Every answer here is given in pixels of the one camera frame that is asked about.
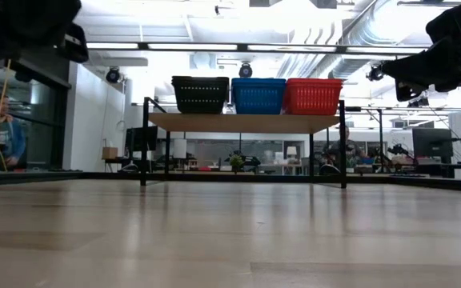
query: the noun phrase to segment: shelf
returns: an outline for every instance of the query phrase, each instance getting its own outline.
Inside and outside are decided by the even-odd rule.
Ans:
[[[313,134],[339,123],[339,117],[151,113],[149,121],[170,132]]]

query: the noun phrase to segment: computer monitor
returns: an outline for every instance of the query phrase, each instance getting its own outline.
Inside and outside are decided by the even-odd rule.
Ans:
[[[415,128],[412,137],[416,157],[453,157],[451,131],[448,129]]]
[[[133,152],[144,151],[142,149],[142,129],[143,128],[131,128],[126,132],[126,147]],[[156,150],[156,142],[158,139],[158,127],[149,126],[147,127],[147,148],[145,151]]]

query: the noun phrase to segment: basket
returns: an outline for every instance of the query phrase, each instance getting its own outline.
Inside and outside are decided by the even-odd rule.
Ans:
[[[229,78],[172,77],[177,108],[184,114],[221,114],[229,97]]]
[[[340,79],[289,79],[283,108],[288,114],[335,115],[342,88]]]
[[[237,114],[280,114],[286,79],[234,78],[232,98]]]

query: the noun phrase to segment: cardboard box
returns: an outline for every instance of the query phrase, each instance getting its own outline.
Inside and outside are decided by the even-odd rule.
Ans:
[[[102,159],[115,159],[118,157],[117,147],[103,147],[102,148]]]

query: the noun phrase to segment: wooden floor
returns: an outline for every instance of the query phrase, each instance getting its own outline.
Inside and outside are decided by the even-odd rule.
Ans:
[[[0,287],[461,287],[461,192],[0,186]]]

